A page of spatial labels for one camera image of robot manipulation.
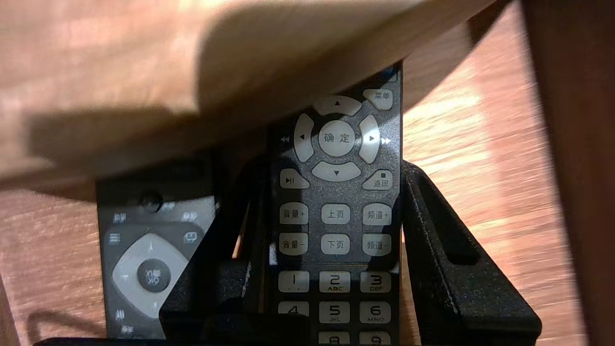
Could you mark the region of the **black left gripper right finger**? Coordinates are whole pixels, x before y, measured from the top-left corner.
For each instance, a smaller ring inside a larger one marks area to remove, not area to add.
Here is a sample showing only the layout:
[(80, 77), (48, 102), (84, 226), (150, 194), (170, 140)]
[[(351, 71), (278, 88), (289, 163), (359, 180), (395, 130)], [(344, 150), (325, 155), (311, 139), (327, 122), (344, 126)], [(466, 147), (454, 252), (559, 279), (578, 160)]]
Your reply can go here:
[(403, 161), (402, 224), (423, 346), (533, 346), (542, 322), (429, 176)]

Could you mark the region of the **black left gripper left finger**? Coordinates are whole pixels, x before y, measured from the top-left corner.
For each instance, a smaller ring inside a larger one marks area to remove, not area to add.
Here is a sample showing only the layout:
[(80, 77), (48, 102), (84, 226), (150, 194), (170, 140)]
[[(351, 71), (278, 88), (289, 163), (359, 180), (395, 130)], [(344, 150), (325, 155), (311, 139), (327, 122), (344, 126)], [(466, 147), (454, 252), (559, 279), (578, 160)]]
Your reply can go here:
[(171, 343), (307, 343), (309, 320), (264, 311), (270, 245), (266, 156), (244, 165), (160, 309)]

